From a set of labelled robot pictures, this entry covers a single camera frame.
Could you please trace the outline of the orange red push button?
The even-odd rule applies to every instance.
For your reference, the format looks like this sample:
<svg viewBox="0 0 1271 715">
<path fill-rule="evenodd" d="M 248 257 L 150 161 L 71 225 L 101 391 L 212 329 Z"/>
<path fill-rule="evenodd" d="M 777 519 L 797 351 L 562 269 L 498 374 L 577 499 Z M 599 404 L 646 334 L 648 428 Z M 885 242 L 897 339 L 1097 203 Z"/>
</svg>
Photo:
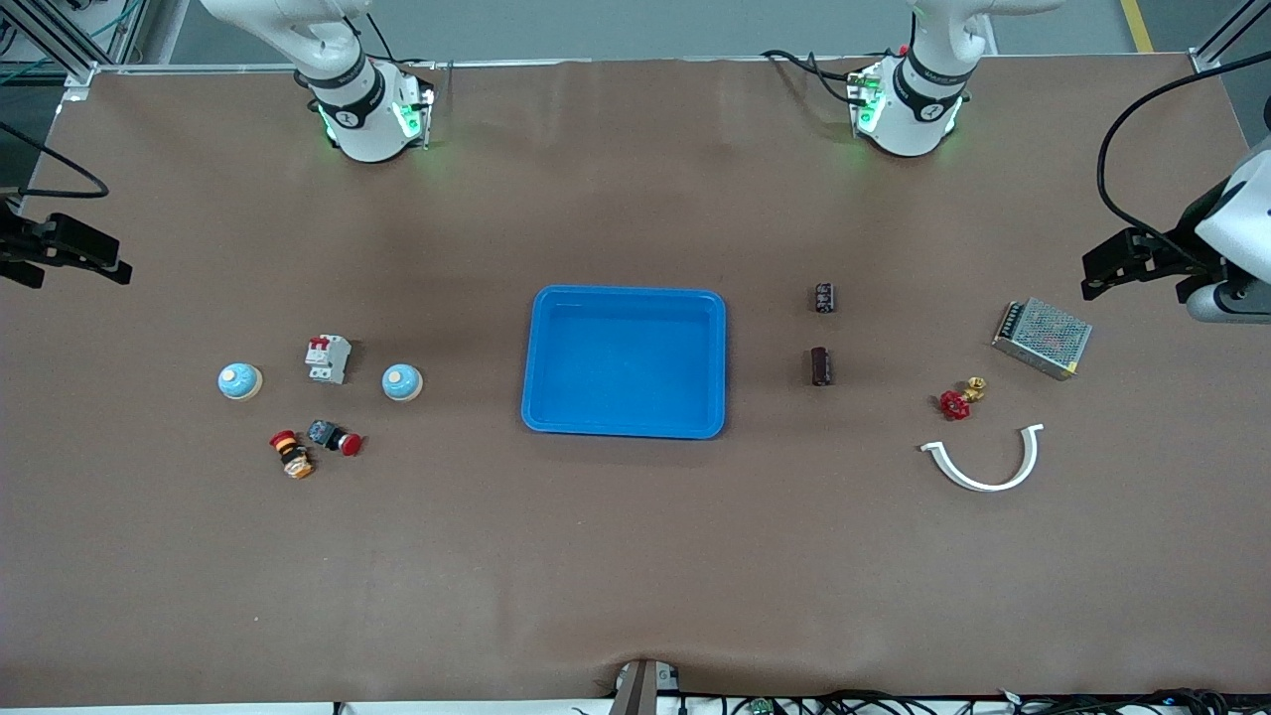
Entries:
<svg viewBox="0 0 1271 715">
<path fill-rule="evenodd" d="M 283 472 L 289 478 L 301 480 L 313 474 L 314 465 L 308 448 L 304 447 L 295 431 L 278 431 L 269 439 L 269 444 L 280 457 Z"/>
</svg>

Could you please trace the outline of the metal mesh power supply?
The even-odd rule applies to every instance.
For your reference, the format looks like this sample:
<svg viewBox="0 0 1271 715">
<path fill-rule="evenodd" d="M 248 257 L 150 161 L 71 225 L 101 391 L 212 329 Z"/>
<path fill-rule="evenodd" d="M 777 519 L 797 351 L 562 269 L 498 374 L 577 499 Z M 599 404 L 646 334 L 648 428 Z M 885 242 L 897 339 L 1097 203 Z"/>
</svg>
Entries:
<svg viewBox="0 0 1271 715">
<path fill-rule="evenodd" d="M 1077 376 L 1092 335 L 1089 323 L 1038 298 L 1010 302 L 990 345 L 1054 380 Z"/>
</svg>

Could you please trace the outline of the white curved plastic clamp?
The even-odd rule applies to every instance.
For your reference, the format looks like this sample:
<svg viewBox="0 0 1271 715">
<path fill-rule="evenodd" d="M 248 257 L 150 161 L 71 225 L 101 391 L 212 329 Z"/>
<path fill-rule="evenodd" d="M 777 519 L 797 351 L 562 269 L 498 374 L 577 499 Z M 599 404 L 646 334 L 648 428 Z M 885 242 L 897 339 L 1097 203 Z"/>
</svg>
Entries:
<svg viewBox="0 0 1271 715">
<path fill-rule="evenodd" d="M 1008 479 L 1004 483 L 996 483 L 996 484 L 980 483 L 963 474 L 955 465 L 953 458 L 949 457 L 946 444 L 941 442 L 918 444 L 918 451 L 930 456 L 930 458 L 933 458 L 933 462 L 935 464 L 935 469 L 939 470 L 941 474 L 949 480 L 949 483 L 955 483 L 955 485 L 958 485 L 960 488 L 966 489 L 967 491 L 974 491 L 979 494 L 996 494 L 1002 491 L 1009 491 L 1016 489 L 1017 486 L 1021 486 L 1021 484 L 1026 483 L 1026 480 L 1028 480 L 1030 476 L 1035 472 L 1035 467 L 1037 466 L 1037 458 L 1040 453 L 1038 436 L 1043 433 L 1043 431 L 1045 431 L 1043 424 L 1022 427 L 1021 466 L 1018 466 L 1018 469 L 1016 470 L 1014 475 L 1010 479 Z"/>
</svg>

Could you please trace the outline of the red emergency stop button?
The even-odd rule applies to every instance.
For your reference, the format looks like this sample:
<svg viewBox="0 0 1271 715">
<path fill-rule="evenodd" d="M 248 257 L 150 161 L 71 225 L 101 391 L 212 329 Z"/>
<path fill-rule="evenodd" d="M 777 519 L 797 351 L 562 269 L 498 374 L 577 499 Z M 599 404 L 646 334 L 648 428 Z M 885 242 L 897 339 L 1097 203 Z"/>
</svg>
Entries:
<svg viewBox="0 0 1271 715">
<path fill-rule="evenodd" d="M 350 433 L 336 422 L 322 420 L 322 418 L 311 422 L 306 436 L 314 444 L 319 444 L 327 451 L 344 453 L 347 457 L 357 456 L 362 448 L 362 436 Z"/>
</svg>

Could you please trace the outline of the blue plastic tray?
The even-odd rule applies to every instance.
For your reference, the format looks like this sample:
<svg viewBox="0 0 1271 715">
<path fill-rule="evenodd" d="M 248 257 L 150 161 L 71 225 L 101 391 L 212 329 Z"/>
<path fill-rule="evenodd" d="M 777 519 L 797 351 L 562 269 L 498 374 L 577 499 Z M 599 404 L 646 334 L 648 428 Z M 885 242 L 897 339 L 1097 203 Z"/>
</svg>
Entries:
<svg viewBox="0 0 1271 715">
<path fill-rule="evenodd" d="M 713 439 L 727 323 L 709 290 L 549 284 L 534 298 L 522 424 L 536 433 Z"/>
</svg>

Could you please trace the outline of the red handled brass valve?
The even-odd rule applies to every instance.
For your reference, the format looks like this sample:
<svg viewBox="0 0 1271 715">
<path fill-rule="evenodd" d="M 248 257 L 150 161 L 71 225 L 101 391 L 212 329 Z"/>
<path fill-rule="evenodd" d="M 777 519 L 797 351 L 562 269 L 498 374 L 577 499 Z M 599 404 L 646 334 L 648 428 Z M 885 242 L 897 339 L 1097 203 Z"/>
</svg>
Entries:
<svg viewBox="0 0 1271 715">
<path fill-rule="evenodd" d="M 971 417 L 974 406 L 985 398 L 986 389 L 986 378 L 980 378 L 980 376 L 966 378 L 957 389 L 949 389 L 941 394 L 938 398 L 939 410 L 949 422 L 966 420 Z"/>
</svg>

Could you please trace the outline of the brown table mat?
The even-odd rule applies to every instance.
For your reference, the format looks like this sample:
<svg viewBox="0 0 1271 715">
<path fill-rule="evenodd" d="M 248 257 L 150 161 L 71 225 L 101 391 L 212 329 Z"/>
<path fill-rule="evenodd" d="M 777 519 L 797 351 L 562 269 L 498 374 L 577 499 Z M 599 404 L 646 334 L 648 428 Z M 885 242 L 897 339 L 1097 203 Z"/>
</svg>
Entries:
<svg viewBox="0 0 1271 715">
<path fill-rule="evenodd" d="M 1271 692 L 1271 329 L 1079 291 L 1099 138 L 1190 69 L 991 58 L 920 160 L 763 61 L 458 69 L 384 166 L 286 72 L 97 77 L 51 141 L 111 196 L 29 212 L 135 276 L 0 286 L 0 707 L 573 698 L 639 657 L 735 695 Z M 721 434 L 527 429 L 549 284 L 721 295 Z M 1027 298 L 1092 326 L 1074 378 L 990 345 Z M 1004 483 L 1035 424 L 1009 491 L 918 451 Z"/>
</svg>

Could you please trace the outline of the white red circuit breaker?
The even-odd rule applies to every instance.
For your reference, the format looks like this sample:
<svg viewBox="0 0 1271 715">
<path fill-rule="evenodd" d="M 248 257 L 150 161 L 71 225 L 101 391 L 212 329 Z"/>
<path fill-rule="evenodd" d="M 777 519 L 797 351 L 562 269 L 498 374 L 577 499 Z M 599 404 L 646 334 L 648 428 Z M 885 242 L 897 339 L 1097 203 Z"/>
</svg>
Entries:
<svg viewBox="0 0 1271 715">
<path fill-rule="evenodd" d="M 315 384 L 344 384 L 353 344 L 338 335 L 318 335 L 306 345 L 304 364 Z"/>
</svg>

